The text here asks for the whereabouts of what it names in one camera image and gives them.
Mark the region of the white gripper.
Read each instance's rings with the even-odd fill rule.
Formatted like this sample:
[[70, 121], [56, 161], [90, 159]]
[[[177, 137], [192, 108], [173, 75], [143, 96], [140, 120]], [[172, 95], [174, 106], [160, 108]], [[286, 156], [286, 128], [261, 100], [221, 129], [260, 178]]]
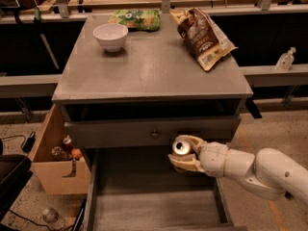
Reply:
[[169, 154], [170, 162], [177, 168], [192, 172], [205, 172], [211, 177], [222, 177], [224, 163], [229, 147], [219, 142], [207, 143], [203, 139], [191, 135], [179, 135], [177, 140], [186, 140], [192, 146], [192, 153], [185, 156]]

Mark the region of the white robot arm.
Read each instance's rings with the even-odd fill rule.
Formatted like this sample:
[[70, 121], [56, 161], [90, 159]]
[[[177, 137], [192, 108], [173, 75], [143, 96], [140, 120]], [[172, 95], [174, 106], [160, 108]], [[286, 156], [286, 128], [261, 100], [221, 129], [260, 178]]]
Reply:
[[278, 200], [289, 193], [308, 204], [308, 170], [276, 149], [263, 148], [254, 155], [216, 141], [180, 135], [168, 158], [178, 169], [232, 179], [267, 200]]

